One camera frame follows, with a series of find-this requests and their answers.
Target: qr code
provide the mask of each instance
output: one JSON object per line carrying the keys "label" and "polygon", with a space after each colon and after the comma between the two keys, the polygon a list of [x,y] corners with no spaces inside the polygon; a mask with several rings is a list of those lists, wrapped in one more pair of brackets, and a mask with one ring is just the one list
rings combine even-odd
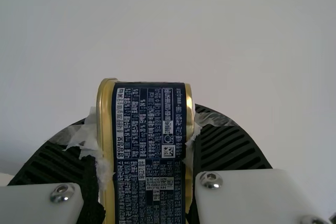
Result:
{"label": "qr code", "polygon": [[162,145],[162,157],[175,157],[175,145]]}

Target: screw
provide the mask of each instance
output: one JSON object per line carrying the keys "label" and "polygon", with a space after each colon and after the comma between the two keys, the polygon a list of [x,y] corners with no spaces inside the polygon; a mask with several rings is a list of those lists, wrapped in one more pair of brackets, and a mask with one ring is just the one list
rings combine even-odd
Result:
{"label": "screw", "polygon": [[60,185],[56,188],[56,192],[58,193],[64,193],[68,189],[67,185]]}
{"label": "screw", "polygon": [[75,193],[75,188],[71,184],[61,184],[50,194],[50,201],[60,203],[69,200]]}
{"label": "screw", "polygon": [[200,176],[200,181],[202,186],[205,186],[210,189],[220,188],[223,184],[222,177],[215,172],[204,172]]}

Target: torn tape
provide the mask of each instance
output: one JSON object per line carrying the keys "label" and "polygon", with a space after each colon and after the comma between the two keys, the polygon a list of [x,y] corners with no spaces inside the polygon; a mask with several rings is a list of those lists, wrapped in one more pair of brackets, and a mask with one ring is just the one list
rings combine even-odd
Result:
{"label": "torn tape", "polygon": [[231,118],[228,118],[227,116],[220,114],[218,112],[196,113],[195,122],[201,127],[204,127],[207,124],[211,124],[212,126],[215,127],[238,126],[238,124]]}
{"label": "torn tape", "polygon": [[112,179],[112,170],[110,162],[103,158],[102,150],[97,143],[96,118],[96,107],[91,107],[90,114],[83,125],[71,125],[57,133],[49,141],[59,145],[66,145],[67,147],[64,151],[78,146],[81,149],[79,159],[89,155],[94,157],[96,159],[99,189],[104,191],[108,182]]}

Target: black grille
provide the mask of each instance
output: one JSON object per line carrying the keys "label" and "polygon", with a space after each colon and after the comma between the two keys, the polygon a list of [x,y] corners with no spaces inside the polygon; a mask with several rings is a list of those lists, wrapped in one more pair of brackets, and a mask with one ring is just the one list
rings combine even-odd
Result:
{"label": "black grille", "polygon": [[[216,113],[216,122],[230,126],[208,124],[202,128],[194,142],[194,184],[196,175],[203,171],[272,168],[253,139],[230,118],[197,104],[196,112]],[[199,224],[195,195],[187,220],[189,224]]]}

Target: slotted vent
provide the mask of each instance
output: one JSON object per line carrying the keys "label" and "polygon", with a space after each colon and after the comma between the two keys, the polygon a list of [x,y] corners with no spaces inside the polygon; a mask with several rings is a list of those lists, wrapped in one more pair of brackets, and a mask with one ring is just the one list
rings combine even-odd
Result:
{"label": "slotted vent", "polygon": [[[196,113],[216,113],[196,105]],[[238,170],[271,168],[251,137],[238,125],[204,126],[200,137],[201,170]]]}

